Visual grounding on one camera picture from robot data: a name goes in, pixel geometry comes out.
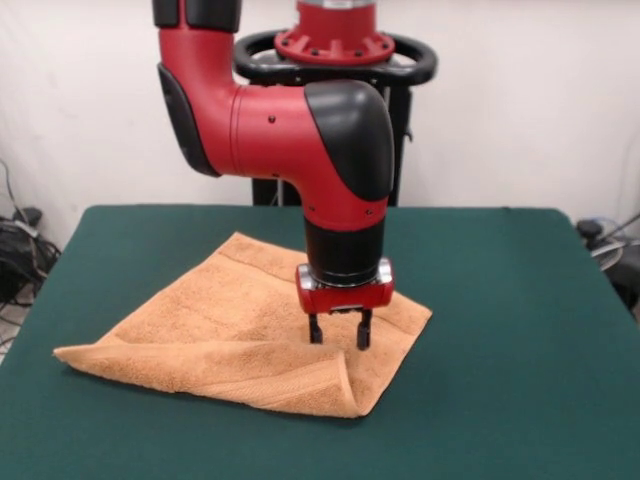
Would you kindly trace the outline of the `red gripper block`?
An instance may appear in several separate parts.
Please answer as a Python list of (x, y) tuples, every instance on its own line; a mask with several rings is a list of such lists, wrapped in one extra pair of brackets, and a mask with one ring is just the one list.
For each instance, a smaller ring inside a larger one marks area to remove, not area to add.
[(366, 351), (371, 344), (371, 310), (391, 302), (395, 288), (393, 269), (388, 258), (382, 258), (373, 280), (358, 286), (330, 286), (311, 275), (310, 265), (301, 264), (295, 274), (297, 295), (302, 310), (308, 315), (311, 344), (323, 343), (318, 314), (362, 310), (357, 327), (357, 348)]

